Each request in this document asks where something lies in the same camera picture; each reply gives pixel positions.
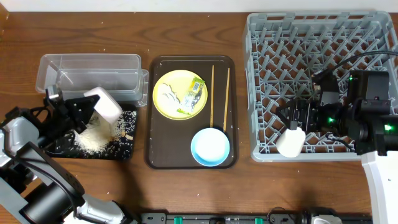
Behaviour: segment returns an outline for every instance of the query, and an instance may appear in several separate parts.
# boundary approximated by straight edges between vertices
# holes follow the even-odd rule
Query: brown tray
[[[215,167],[205,167],[192,156],[190,145],[194,135],[210,127],[211,68],[214,75],[213,127],[222,131],[224,122],[225,90],[230,68],[228,115],[226,135],[231,145],[226,160]],[[199,75],[208,89],[208,99],[202,111],[193,118],[175,121],[161,115],[154,106],[152,90],[159,78],[173,70],[189,70]],[[148,132],[145,161],[154,169],[225,169],[238,159],[238,135],[236,113],[235,67],[232,59],[221,55],[160,56],[151,65],[148,92]]]

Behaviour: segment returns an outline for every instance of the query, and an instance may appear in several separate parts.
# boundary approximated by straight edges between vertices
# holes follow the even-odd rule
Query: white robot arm
[[[387,156],[368,152],[361,160],[371,193],[373,223],[398,223],[398,151],[387,151]]]

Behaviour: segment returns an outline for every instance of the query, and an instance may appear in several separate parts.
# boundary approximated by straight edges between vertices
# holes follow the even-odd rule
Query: green snack package
[[[192,114],[195,105],[198,103],[201,97],[201,89],[203,88],[205,81],[200,78],[193,78],[188,91],[186,92],[183,100],[181,101],[180,108],[177,110],[183,114]]]

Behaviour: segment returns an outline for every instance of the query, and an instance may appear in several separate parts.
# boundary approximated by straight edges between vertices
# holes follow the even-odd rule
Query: wooden chopstick
[[[214,65],[211,69],[211,105],[210,105],[210,127],[213,127],[213,103],[214,103]]]
[[[225,91],[225,110],[224,110],[224,132],[226,131],[226,115],[228,112],[228,93],[229,93],[229,68],[228,68],[228,76],[226,78],[226,91]]]

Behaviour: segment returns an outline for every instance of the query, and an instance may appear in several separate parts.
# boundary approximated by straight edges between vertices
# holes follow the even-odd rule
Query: white wall
[[[0,0],[13,11],[270,12],[382,10],[398,12],[398,0]]]

